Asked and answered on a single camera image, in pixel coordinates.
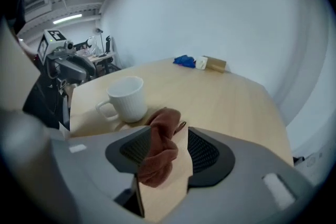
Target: wooden table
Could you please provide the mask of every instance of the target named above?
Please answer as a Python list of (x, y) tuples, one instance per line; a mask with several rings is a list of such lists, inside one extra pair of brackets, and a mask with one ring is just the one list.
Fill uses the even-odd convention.
[(96, 66), (96, 62), (103, 62), (104, 64), (104, 69), (105, 69), (105, 73), (109, 74), (110, 70), (109, 70), (109, 63), (107, 62), (107, 59), (112, 58), (113, 55), (115, 55), (115, 52), (109, 52), (108, 54), (105, 54), (105, 56), (99, 57), (99, 56), (89, 56), (88, 59), (90, 60), (90, 62), (92, 62), (94, 64), (94, 67), (96, 68), (96, 74), (98, 76), (98, 71), (97, 71), (97, 66)]
[[(187, 151), (187, 127), (200, 127), (263, 145), (293, 165), (285, 125), (265, 88), (232, 73), (197, 70), (172, 64), (173, 59), (123, 69), (75, 88), (70, 113), (72, 136), (86, 136), (143, 125), (156, 110), (167, 106), (181, 112), (187, 125), (172, 141), (179, 148), (168, 179), (158, 188), (140, 184), (145, 218), (160, 221), (186, 195), (192, 161)], [(124, 76), (144, 80), (149, 110), (143, 120), (125, 124), (105, 122), (95, 105), (107, 98), (106, 88)], [(105, 113), (115, 112), (108, 105)]]

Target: white wall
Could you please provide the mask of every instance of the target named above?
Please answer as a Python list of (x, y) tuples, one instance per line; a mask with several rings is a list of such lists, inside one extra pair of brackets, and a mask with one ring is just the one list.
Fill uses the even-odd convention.
[[(85, 42), (90, 36), (95, 36), (95, 33), (93, 32), (95, 27), (96, 27), (95, 21), (91, 20), (88, 22), (72, 24), (65, 27), (62, 27), (62, 25), (60, 25), (58, 27), (55, 27), (55, 29), (61, 30), (67, 39), (70, 39), (74, 44), (78, 44), (81, 42)], [(96, 36), (96, 39), (97, 39), (97, 45), (101, 46), (100, 36)], [(28, 43), (27, 45), (36, 50), (37, 52), (40, 40), (41, 38), (35, 39), (32, 42)]]
[[(102, 29), (114, 37), (125, 67), (209, 55), (264, 85), (293, 151), (319, 137), (336, 109), (330, 95), (317, 92), (333, 86), (323, 76), (336, 70), (326, 57), (334, 44), (326, 0), (106, 0), (101, 11)], [(317, 119), (313, 107), (326, 97)]]

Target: white sticker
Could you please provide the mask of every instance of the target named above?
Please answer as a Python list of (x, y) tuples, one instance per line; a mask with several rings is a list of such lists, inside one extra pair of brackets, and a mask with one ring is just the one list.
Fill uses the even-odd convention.
[(81, 144), (81, 145), (77, 145), (77, 146), (71, 146), (71, 147), (69, 147), (69, 149), (70, 149), (71, 153), (76, 153), (76, 152), (79, 152), (79, 151), (86, 150), (86, 146)]

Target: white mug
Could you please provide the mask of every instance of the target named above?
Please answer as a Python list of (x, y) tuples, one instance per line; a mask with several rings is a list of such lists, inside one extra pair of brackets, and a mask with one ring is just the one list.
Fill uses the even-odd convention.
[[(143, 80), (139, 77), (124, 77), (107, 88), (109, 100), (96, 105), (97, 112), (107, 121), (113, 121), (118, 116), (125, 122), (137, 122), (146, 112), (145, 97), (143, 92)], [(118, 115), (106, 117), (100, 108), (111, 103)]]

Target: fluorescent light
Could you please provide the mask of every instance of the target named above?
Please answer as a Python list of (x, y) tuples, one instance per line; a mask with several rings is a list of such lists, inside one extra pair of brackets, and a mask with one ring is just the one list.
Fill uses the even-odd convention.
[(82, 17), (82, 15), (81, 15), (81, 14), (77, 14), (77, 15), (73, 15), (73, 16), (65, 17), (65, 18), (60, 19), (60, 20), (56, 20), (56, 21), (54, 21), (53, 23), (54, 23), (54, 25), (56, 25), (56, 24), (65, 22), (66, 20), (71, 20), (71, 19), (80, 18), (80, 17)]

